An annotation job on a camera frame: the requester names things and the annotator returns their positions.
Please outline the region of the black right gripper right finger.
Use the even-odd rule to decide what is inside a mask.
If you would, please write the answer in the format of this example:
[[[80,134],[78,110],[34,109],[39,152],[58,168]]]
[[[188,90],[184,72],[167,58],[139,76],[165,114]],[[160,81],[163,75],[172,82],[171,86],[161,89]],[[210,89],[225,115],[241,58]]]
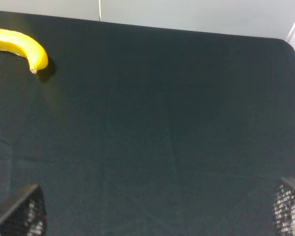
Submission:
[[[273,201],[274,225],[278,236],[295,236],[295,179],[284,177]]]

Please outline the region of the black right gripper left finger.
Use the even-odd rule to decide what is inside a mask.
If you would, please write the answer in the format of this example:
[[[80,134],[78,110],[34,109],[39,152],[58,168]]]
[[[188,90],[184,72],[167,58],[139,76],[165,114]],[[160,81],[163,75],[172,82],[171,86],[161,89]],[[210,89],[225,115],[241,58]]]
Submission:
[[[42,188],[30,184],[0,203],[0,236],[44,236],[47,213]]]

